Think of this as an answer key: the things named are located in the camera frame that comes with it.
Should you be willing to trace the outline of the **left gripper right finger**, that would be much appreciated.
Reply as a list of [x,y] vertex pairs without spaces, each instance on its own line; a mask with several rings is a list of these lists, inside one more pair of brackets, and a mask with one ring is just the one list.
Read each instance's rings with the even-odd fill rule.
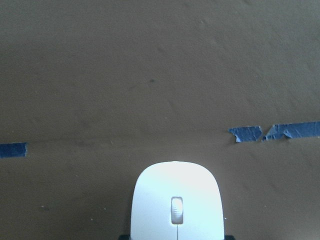
[[224,240],[235,240],[235,237],[233,235],[225,235]]

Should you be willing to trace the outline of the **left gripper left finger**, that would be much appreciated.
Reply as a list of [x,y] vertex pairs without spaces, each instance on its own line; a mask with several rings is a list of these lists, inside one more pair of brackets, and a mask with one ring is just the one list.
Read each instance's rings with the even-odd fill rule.
[[118,237],[118,240],[131,240],[131,236],[129,234],[122,234]]

